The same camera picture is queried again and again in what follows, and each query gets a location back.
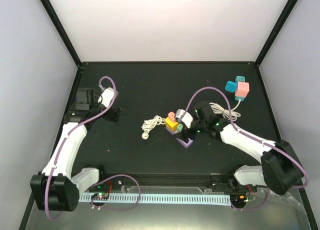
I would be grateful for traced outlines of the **purple power strip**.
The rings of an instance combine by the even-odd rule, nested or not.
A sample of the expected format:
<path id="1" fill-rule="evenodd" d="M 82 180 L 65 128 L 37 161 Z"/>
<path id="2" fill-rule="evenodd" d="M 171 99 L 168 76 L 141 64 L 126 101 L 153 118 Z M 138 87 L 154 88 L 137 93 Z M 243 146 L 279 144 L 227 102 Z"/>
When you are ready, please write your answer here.
<path id="1" fill-rule="evenodd" d="M 171 135 L 175 135 L 175 134 L 179 134 L 180 132 L 178 130 L 176 131 L 171 131 L 167 126 L 165 127 L 166 130 L 171 134 Z M 187 139 L 187 142 L 183 141 L 180 138 L 175 138 L 182 146 L 184 146 L 185 148 L 188 148 L 189 146 L 192 145 L 193 140 L 191 140 L 190 138 Z"/>

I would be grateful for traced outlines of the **green plug adapter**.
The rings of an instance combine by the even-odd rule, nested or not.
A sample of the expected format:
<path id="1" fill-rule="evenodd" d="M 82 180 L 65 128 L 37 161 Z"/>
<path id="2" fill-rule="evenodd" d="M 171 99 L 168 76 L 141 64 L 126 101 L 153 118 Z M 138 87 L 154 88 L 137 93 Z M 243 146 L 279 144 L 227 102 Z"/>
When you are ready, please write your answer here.
<path id="1" fill-rule="evenodd" d="M 177 125 L 176 131 L 180 133 L 180 132 L 183 131 L 183 129 L 184 129 L 184 125 L 181 124 L 181 123 L 179 123 L 179 124 Z"/>

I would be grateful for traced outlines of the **yellow cube socket adapter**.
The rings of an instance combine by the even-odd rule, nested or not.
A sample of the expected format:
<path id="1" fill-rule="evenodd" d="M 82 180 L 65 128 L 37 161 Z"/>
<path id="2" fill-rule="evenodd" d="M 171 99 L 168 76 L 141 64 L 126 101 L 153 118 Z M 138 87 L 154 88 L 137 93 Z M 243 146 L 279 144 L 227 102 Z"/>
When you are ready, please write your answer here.
<path id="1" fill-rule="evenodd" d="M 164 121 L 165 121 L 165 126 L 166 126 L 166 128 L 167 128 L 171 133 L 175 133 L 176 130 L 177 130 L 177 127 L 178 127 L 179 123 L 178 123 L 176 120 L 172 121 L 172 119 L 171 119 L 169 116 L 166 117 Z"/>

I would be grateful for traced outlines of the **pink plug adapter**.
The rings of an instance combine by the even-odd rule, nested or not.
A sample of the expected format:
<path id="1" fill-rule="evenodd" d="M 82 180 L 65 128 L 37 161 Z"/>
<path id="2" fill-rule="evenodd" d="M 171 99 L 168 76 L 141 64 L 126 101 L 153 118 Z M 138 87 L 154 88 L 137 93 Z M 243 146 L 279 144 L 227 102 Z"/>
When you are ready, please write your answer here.
<path id="1" fill-rule="evenodd" d="M 176 122 L 176 117 L 175 117 L 176 115 L 175 115 L 175 113 L 173 112 L 173 111 L 171 111 L 171 112 L 169 112 L 168 113 L 168 118 L 170 119 L 170 121 L 172 122 L 172 123 L 175 123 Z"/>

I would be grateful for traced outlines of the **blue cube plug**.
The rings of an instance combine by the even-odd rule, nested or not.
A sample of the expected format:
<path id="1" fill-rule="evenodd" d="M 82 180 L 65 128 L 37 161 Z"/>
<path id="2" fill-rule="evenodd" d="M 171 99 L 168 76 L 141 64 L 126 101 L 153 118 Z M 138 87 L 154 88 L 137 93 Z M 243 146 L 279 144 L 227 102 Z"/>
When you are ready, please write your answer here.
<path id="1" fill-rule="evenodd" d="M 237 83 L 234 82 L 234 81 L 227 81 L 227 83 L 225 84 L 225 87 L 224 89 L 227 91 L 227 92 L 230 92 L 230 93 L 234 93 L 237 89 Z"/>

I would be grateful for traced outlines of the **pink cube socket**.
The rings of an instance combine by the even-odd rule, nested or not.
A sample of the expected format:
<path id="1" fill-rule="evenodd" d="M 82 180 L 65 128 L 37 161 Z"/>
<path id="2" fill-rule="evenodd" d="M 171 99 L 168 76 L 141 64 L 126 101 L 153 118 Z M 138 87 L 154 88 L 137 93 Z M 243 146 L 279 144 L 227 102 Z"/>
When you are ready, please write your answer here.
<path id="1" fill-rule="evenodd" d="M 243 101 L 250 91 L 250 84 L 248 82 L 239 81 L 234 93 L 235 100 Z"/>

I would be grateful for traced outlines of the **teal plug adapter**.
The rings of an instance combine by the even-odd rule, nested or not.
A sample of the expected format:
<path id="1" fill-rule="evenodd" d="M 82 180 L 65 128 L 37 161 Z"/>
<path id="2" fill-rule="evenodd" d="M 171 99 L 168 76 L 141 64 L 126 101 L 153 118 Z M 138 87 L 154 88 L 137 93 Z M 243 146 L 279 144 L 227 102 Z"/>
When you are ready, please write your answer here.
<path id="1" fill-rule="evenodd" d="M 238 83 L 238 82 L 245 82 L 246 81 L 246 78 L 244 76 L 241 76 L 241 75 L 237 75 L 236 78 L 235 78 L 235 82 Z"/>

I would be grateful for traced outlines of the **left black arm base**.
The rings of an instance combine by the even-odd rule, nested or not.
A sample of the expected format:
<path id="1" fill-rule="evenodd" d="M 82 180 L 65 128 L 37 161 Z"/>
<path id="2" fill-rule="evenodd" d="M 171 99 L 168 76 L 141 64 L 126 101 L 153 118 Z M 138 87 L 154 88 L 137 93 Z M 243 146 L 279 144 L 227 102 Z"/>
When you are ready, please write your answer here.
<path id="1" fill-rule="evenodd" d="M 110 194 L 111 192 L 121 190 L 121 187 L 123 186 L 125 180 L 123 176 L 117 176 L 115 178 L 109 179 L 108 181 L 104 181 L 105 179 L 116 175 L 116 173 L 107 172 L 104 165 L 102 164 L 87 164 L 85 165 L 85 167 L 98 169 L 98 181 L 94 186 L 91 186 L 88 189 L 89 192 L 102 192 Z"/>

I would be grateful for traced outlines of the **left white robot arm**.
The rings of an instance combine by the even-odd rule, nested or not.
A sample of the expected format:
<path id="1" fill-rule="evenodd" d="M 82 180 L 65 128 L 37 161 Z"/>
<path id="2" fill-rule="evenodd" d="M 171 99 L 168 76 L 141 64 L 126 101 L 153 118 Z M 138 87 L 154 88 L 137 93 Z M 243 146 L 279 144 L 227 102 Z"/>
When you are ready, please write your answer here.
<path id="1" fill-rule="evenodd" d="M 72 212 L 80 195 L 89 187 L 103 189 L 108 178 L 99 165 L 87 165 L 72 175 L 79 148 L 99 118 L 117 122 L 121 109 L 112 107 L 118 91 L 108 87 L 100 96 L 92 88 L 77 90 L 75 100 L 64 115 L 60 140 L 46 167 L 30 180 L 32 195 L 39 210 Z"/>

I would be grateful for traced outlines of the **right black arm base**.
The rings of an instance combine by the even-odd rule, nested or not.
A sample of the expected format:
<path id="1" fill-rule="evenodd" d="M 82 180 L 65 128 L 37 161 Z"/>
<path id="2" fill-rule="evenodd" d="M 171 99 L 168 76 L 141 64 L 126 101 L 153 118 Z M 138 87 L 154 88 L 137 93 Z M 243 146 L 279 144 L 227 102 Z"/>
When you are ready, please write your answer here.
<path id="1" fill-rule="evenodd" d="M 253 190 L 254 193 L 257 192 L 257 188 L 249 185 L 241 185 L 238 181 L 231 175 L 227 174 L 214 174 L 211 176 L 211 188 L 215 192 L 225 192 L 225 193 L 245 193 Z"/>

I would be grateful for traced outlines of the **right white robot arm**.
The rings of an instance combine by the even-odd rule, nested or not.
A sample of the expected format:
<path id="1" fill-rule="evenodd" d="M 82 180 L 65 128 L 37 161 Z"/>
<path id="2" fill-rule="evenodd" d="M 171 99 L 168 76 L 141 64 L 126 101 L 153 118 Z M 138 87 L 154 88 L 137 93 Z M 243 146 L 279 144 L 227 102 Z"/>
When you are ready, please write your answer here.
<path id="1" fill-rule="evenodd" d="M 176 137 L 183 142 L 194 140 L 197 133 L 207 133 L 211 138 L 231 145 L 258 161 L 258 165 L 243 165 L 228 177 L 228 188 L 240 191 L 246 185 L 263 186 L 278 195 L 284 195 L 304 176 L 298 161 L 287 154 L 292 146 L 281 140 L 274 142 L 247 132 L 229 120 L 219 118 L 206 101 L 194 106 L 191 115 L 178 109 L 175 119 L 183 125 Z"/>

